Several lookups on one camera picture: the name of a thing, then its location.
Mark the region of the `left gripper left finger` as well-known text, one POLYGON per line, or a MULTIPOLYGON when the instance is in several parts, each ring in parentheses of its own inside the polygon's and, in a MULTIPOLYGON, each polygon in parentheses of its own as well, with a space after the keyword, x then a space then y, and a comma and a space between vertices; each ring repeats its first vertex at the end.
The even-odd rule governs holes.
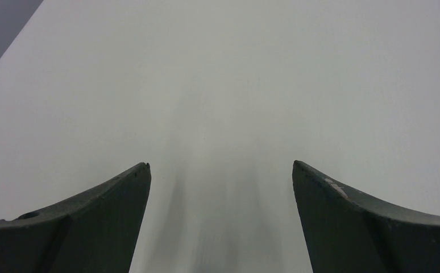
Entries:
POLYGON ((53 205, 0 220, 0 272, 128 272, 151 186, 139 163, 53 205))

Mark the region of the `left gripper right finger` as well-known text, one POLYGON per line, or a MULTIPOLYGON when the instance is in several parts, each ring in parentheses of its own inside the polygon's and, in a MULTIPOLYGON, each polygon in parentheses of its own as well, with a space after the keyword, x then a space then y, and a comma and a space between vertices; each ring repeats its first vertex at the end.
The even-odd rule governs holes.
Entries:
POLYGON ((314 272, 440 272, 440 216, 373 197, 298 160, 292 181, 314 272))

